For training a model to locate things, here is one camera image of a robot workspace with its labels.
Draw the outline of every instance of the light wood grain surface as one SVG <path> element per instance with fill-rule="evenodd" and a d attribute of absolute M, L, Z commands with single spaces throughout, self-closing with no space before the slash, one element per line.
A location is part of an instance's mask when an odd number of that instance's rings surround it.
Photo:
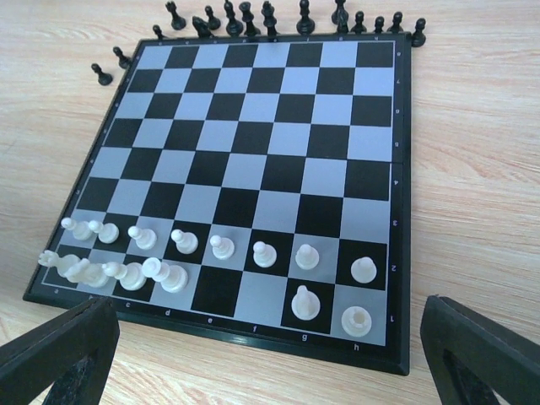
<path fill-rule="evenodd" d="M 129 54 L 153 36 L 153 24 L 176 35 L 164 3 L 0 1 L 0 344 L 62 313 L 22 295 L 122 75 L 111 48 Z M 208 3 L 224 17 L 221 1 Z M 177 4 L 190 20 L 204 17 L 206 3 Z M 261 4 L 253 2 L 259 26 Z M 273 5 L 278 30 L 295 33 L 298 3 Z M 334 6 L 311 1 L 316 32 L 335 30 Z M 407 30 L 419 17 L 428 22 L 426 45 L 413 50 L 410 376 L 122 322 L 102 403 L 438 403 L 419 339 L 429 294 L 540 343 L 537 2 L 348 0 L 346 7 L 351 21 L 362 9 L 370 28 L 395 11 Z M 92 62 L 114 74 L 113 85 L 97 84 Z"/>

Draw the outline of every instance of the black square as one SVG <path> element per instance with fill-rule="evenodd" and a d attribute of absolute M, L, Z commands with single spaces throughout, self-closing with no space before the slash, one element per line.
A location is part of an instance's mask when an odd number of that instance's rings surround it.
<path fill-rule="evenodd" d="M 275 122 L 311 123 L 315 95 L 280 94 Z"/>
<path fill-rule="evenodd" d="M 160 155 L 161 149 L 132 148 L 121 178 L 151 181 Z"/>
<path fill-rule="evenodd" d="M 221 186 L 229 154 L 225 152 L 197 151 L 186 183 L 203 186 Z"/>
<path fill-rule="evenodd" d="M 312 125 L 307 146 L 309 158 L 346 159 L 349 127 Z"/>
<path fill-rule="evenodd" d="M 167 247 L 165 248 L 164 259 L 172 260 L 174 262 L 188 262 L 200 264 L 203 262 L 204 250 L 206 249 L 206 242 L 210 234 L 210 224 L 199 224 L 195 222 L 175 221 L 173 223 L 173 230 L 181 230 L 182 232 L 191 232 L 197 236 L 199 244 L 197 249 L 189 255 L 184 255 L 176 249 L 176 243 L 169 238 Z"/>
<path fill-rule="evenodd" d="M 377 267 L 377 274 L 371 283 L 359 283 L 351 274 L 351 265 L 361 257 L 371 258 Z M 384 291 L 386 289 L 386 245 L 356 240 L 340 240 L 336 283 Z"/>
<path fill-rule="evenodd" d="M 338 238 L 341 234 L 343 199 L 302 194 L 296 219 L 296 233 Z"/>
<path fill-rule="evenodd" d="M 191 68 L 198 51 L 198 46 L 175 46 L 170 52 L 165 68 Z"/>
<path fill-rule="evenodd" d="M 288 68 L 312 67 L 321 65 L 322 44 L 291 44 L 287 57 Z"/>
<path fill-rule="evenodd" d="M 238 122 L 232 152 L 234 154 L 266 154 L 273 124 L 270 122 Z"/>
<path fill-rule="evenodd" d="M 250 68 L 255 61 L 257 54 L 257 45 L 229 45 L 224 68 Z"/>
<path fill-rule="evenodd" d="M 257 208 L 259 191 L 222 188 L 213 223 L 251 228 Z"/>
<path fill-rule="evenodd" d="M 145 118 L 174 118 L 181 97 L 182 94 L 154 94 Z"/>
<path fill-rule="evenodd" d="M 262 190 L 300 192 L 304 177 L 305 158 L 269 154 L 262 174 Z"/>
<path fill-rule="evenodd" d="M 390 163 L 350 160 L 345 175 L 345 197 L 388 201 Z"/>
<path fill-rule="evenodd" d="M 259 67 L 251 70 L 248 93 L 279 93 L 284 80 L 283 67 Z"/>
<path fill-rule="evenodd" d="M 83 247 L 60 245 L 57 248 L 56 252 L 60 257 L 64 257 L 67 255 L 75 255 L 82 259 L 88 257 L 91 250 L 85 249 Z M 77 283 L 71 283 L 68 281 L 67 278 L 61 277 L 55 267 L 49 268 L 49 271 L 43 282 L 47 284 L 57 285 L 58 287 L 70 287 L 72 289 L 77 288 Z"/>
<path fill-rule="evenodd" d="M 244 104 L 245 94 L 214 94 L 207 120 L 238 121 Z"/>
<path fill-rule="evenodd" d="M 220 69 L 192 69 L 184 93 L 213 93 Z"/>
<path fill-rule="evenodd" d="M 116 118 L 109 130 L 105 146 L 131 148 L 143 120 Z"/>
<path fill-rule="evenodd" d="M 357 68 L 391 68 L 394 66 L 393 42 L 359 42 Z"/>
<path fill-rule="evenodd" d="M 204 121 L 174 120 L 164 149 L 195 150 L 203 130 Z"/>
<path fill-rule="evenodd" d="M 354 68 L 321 67 L 317 81 L 319 95 L 351 95 L 354 90 Z"/>
<path fill-rule="evenodd" d="M 287 277 L 287 274 L 289 274 L 290 257 L 293 250 L 293 239 L 293 234 L 253 229 L 251 231 L 250 245 L 247 252 L 246 266 L 244 270 L 252 273 Z M 253 260 L 253 245 L 260 240 L 264 243 L 268 243 L 278 253 L 276 262 L 270 267 L 257 266 Z"/>
<path fill-rule="evenodd" d="M 78 200 L 78 209 L 89 211 L 106 211 L 115 193 L 117 179 L 101 179 L 90 177 L 86 182 L 83 195 Z"/>
<path fill-rule="evenodd" d="M 126 255 L 126 257 L 124 257 L 123 264 L 129 264 L 129 263 L 143 264 L 143 262 L 146 259 L 147 257 Z M 143 287 L 135 291 L 128 291 L 127 289 L 124 289 L 122 285 L 120 284 L 120 282 L 118 281 L 116 282 L 115 289 L 112 291 L 112 294 L 115 295 L 116 297 L 127 298 L 129 300 L 150 302 L 150 298 L 152 297 L 152 292 L 154 291 L 154 285 L 155 285 L 155 281 L 151 278 L 147 278 L 146 281 L 144 282 Z"/>
<path fill-rule="evenodd" d="M 363 127 L 389 127 L 392 124 L 392 98 L 355 95 L 351 124 Z"/>
<path fill-rule="evenodd" d="M 300 285 L 304 285 L 308 291 L 314 293 L 321 302 L 321 310 L 318 315 L 310 321 L 302 321 L 297 318 L 291 306 Z M 287 280 L 287 289 L 285 290 L 285 304 L 283 305 L 281 326 L 292 327 L 303 331 L 330 333 L 333 301 L 334 284 L 289 278 L 289 280 Z"/>
<path fill-rule="evenodd" d="M 132 77 L 129 93 L 153 93 L 161 77 L 161 69 L 137 70 Z"/>
<path fill-rule="evenodd" d="M 141 216 L 173 219 L 178 209 L 184 185 L 173 183 L 150 184 Z"/>
<path fill-rule="evenodd" d="M 242 272 L 201 266 L 192 311 L 234 316 L 241 280 Z"/>
<path fill-rule="evenodd" d="M 107 213 L 103 218 L 104 224 L 114 224 L 118 227 L 120 233 L 118 239 L 114 243 L 103 243 L 99 238 L 95 238 L 94 249 L 101 251 L 117 251 L 118 253 L 126 253 L 129 242 L 132 238 L 127 234 L 130 227 L 137 224 L 138 216 L 123 215 L 120 213 Z"/>

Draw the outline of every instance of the table surface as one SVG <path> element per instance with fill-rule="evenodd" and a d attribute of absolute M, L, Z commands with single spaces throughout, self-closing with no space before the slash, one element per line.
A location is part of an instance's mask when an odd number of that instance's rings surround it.
<path fill-rule="evenodd" d="M 111 48 L 130 54 L 153 36 L 153 24 L 176 36 L 164 3 L 0 2 L 0 345 L 62 313 L 22 295 L 122 76 Z M 334 2 L 311 3 L 316 32 L 333 32 Z M 222 2 L 209 4 L 223 19 Z M 188 20 L 205 17 L 206 3 L 177 5 Z M 259 26 L 261 5 L 253 3 Z M 273 5 L 278 30 L 295 33 L 297 2 Z M 430 294 L 540 343 L 537 5 L 389 0 L 361 7 L 370 28 L 377 15 L 388 22 L 395 11 L 407 30 L 419 17 L 428 22 L 426 45 L 413 50 L 411 374 L 121 322 L 102 403 L 438 403 L 419 338 Z M 346 8 L 352 22 L 359 0 Z M 190 25 L 182 34 L 195 31 Z M 113 85 L 97 84 L 92 62 L 115 76 Z"/>

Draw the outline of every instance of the black pawn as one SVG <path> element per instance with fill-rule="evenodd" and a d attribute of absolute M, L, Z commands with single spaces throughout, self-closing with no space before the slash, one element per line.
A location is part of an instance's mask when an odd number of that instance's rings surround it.
<path fill-rule="evenodd" d="M 120 66 L 122 69 L 127 69 L 132 62 L 131 59 L 126 57 L 124 52 L 122 52 L 122 49 L 120 49 L 118 46 L 112 48 L 112 51 L 118 57 L 118 66 Z"/>
<path fill-rule="evenodd" d="M 402 32 L 403 31 L 402 21 L 403 21 L 403 14 L 398 11 L 397 13 L 394 14 L 394 18 L 391 20 L 391 27 L 387 31 L 392 32 L 393 34 Z"/>
<path fill-rule="evenodd" d="M 240 6 L 238 6 L 238 8 L 242 12 L 242 21 L 244 21 L 246 23 L 246 35 L 247 36 L 255 36 L 255 35 L 261 34 L 261 30 L 259 30 L 253 24 L 254 15 L 251 12 L 251 3 L 250 2 L 242 2 L 242 3 L 240 3 Z"/>
<path fill-rule="evenodd" d="M 264 16 L 263 25 L 267 27 L 268 36 L 278 35 L 278 32 L 276 31 L 276 24 L 278 21 L 273 16 L 274 10 L 275 8 L 268 0 L 262 4 L 261 14 Z"/>
<path fill-rule="evenodd" d="M 382 33 L 382 27 L 385 26 L 385 18 L 384 17 L 377 17 L 375 19 L 375 33 L 376 34 L 381 34 Z"/>
<path fill-rule="evenodd" d="M 339 13 L 341 11 L 344 11 L 345 14 L 347 15 L 347 20 L 348 20 L 348 13 L 347 13 L 347 10 L 345 10 L 345 0 L 335 0 L 336 2 L 336 11 L 334 11 L 332 13 L 332 22 L 335 24 L 335 25 L 338 25 L 338 22 L 339 22 Z"/>
<path fill-rule="evenodd" d="M 192 24 L 199 38 L 213 38 L 212 31 L 208 27 L 208 24 L 206 24 L 206 21 L 194 15 L 192 17 Z"/>
<path fill-rule="evenodd" d="M 183 30 L 186 28 L 186 19 L 183 19 L 178 13 L 176 12 L 176 4 L 175 2 L 167 2 L 165 3 L 165 8 L 167 8 L 167 11 L 172 16 L 172 21 L 170 22 L 170 26 L 177 31 Z"/>
<path fill-rule="evenodd" d="M 96 73 L 98 75 L 98 83 L 99 84 L 101 84 L 102 86 L 106 86 L 108 84 L 111 84 L 112 76 L 109 73 L 104 73 L 101 70 L 100 65 L 98 65 L 97 63 L 92 63 L 92 70 L 94 71 L 94 73 Z"/>
<path fill-rule="evenodd" d="M 159 27 L 159 25 L 154 25 L 152 27 L 152 30 L 154 31 L 155 35 L 158 37 L 158 40 L 162 41 L 164 38 L 166 38 L 164 35 L 163 35 L 163 32 L 161 32 L 161 28 Z"/>
<path fill-rule="evenodd" d="M 420 48 L 423 44 L 425 44 L 425 19 L 418 19 L 416 22 L 416 26 L 414 27 L 414 34 L 413 34 L 413 43 L 412 46 L 414 48 Z"/>
<path fill-rule="evenodd" d="M 367 28 L 365 28 L 364 26 L 364 12 L 363 11 L 358 11 L 354 15 L 354 22 L 355 22 L 355 25 L 351 29 L 351 31 L 353 31 L 355 34 L 362 34 L 363 32 L 367 31 Z"/>
<path fill-rule="evenodd" d="M 229 34 L 230 36 L 240 35 L 244 30 L 244 25 L 235 18 L 236 13 L 233 8 L 233 3 L 231 3 L 229 0 L 225 0 L 225 5 L 223 6 L 223 8 L 225 10 L 227 18 L 229 19 L 227 27 L 225 27 L 227 34 Z"/>
<path fill-rule="evenodd" d="M 309 35 L 315 30 L 315 21 L 310 19 L 309 0 L 300 0 L 300 15 L 302 18 L 296 23 L 296 30 L 300 35 Z"/>
<path fill-rule="evenodd" d="M 208 28 L 212 31 L 217 30 L 221 26 L 221 20 L 213 15 L 213 10 L 210 6 L 206 6 L 204 12 L 208 17 Z"/>
<path fill-rule="evenodd" d="M 336 34 L 347 34 L 348 25 L 347 25 L 348 15 L 345 15 L 344 10 L 339 10 L 337 13 L 337 30 Z"/>

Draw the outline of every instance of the chessboard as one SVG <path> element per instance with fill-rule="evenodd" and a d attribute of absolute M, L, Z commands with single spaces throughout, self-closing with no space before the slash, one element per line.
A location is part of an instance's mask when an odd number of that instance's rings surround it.
<path fill-rule="evenodd" d="M 24 299 L 407 375 L 411 49 L 141 40 Z"/>

